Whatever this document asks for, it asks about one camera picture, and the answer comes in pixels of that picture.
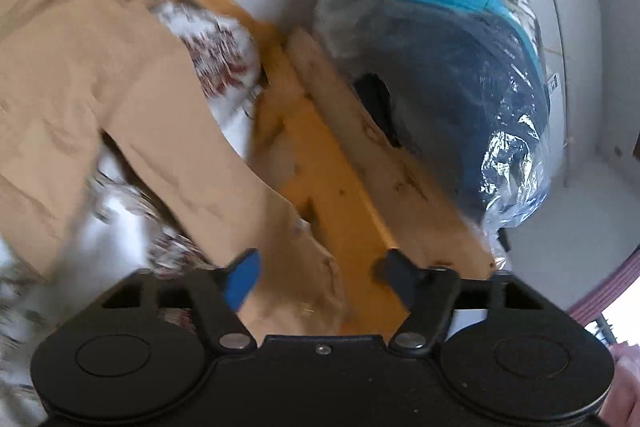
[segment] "black plastic mount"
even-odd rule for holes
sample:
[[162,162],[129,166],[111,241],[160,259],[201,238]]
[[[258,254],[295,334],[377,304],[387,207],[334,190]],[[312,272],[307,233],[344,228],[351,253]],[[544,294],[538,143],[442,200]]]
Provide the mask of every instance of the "black plastic mount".
[[[388,346],[267,336],[258,349],[222,297],[229,271],[133,275],[46,339],[31,375],[47,425],[601,425],[608,350],[513,275],[461,280],[390,251],[383,272],[410,313]],[[161,307],[190,309],[195,333]],[[456,309],[486,320],[445,340]]]

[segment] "plastic bag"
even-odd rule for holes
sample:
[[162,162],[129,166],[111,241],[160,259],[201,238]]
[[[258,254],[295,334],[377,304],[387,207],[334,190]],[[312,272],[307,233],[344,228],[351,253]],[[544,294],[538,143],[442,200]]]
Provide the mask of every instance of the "plastic bag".
[[347,79],[386,86],[398,141],[439,176],[504,268],[498,230],[535,211],[551,174],[528,1],[319,0],[314,29]]

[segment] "wooden board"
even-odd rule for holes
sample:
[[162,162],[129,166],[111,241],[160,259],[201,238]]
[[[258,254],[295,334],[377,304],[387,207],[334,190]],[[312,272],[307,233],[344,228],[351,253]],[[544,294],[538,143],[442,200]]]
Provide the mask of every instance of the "wooden board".
[[396,242],[373,206],[356,172],[340,150],[280,45],[280,35],[255,21],[233,0],[194,0],[213,12],[238,19],[254,36],[269,86],[258,111],[255,142],[268,148],[286,134],[294,173],[281,193],[317,221],[317,237],[336,258],[348,299],[343,334],[381,333],[387,338],[406,317],[395,293],[370,272]]
[[286,50],[399,248],[422,267],[450,266],[467,279],[489,277],[494,260],[479,233],[469,230],[429,172],[389,144],[313,38],[296,30]]

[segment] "person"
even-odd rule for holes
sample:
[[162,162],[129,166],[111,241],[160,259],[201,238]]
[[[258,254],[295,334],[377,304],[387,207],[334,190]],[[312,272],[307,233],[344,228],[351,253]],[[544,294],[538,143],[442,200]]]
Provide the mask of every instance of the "person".
[[640,427],[640,346],[610,348],[616,372],[600,418],[610,427]]

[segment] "metal rivet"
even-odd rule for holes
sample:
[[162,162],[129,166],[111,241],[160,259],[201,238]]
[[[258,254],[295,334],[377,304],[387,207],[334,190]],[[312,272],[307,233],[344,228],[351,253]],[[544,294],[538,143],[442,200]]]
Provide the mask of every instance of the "metal rivet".
[[396,338],[394,338],[394,342],[398,346],[404,347],[404,349],[420,349],[427,343],[427,339],[425,339],[420,333],[408,332],[400,333]]
[[220,337],[219,342],[226,349],[244,349],[251,344],[251,339],[244,333],[227,333]]
[[318,355],[328,355],[331,352],[331,347],[325,346],[324,344],[318,344],[316,346],[316,353]]

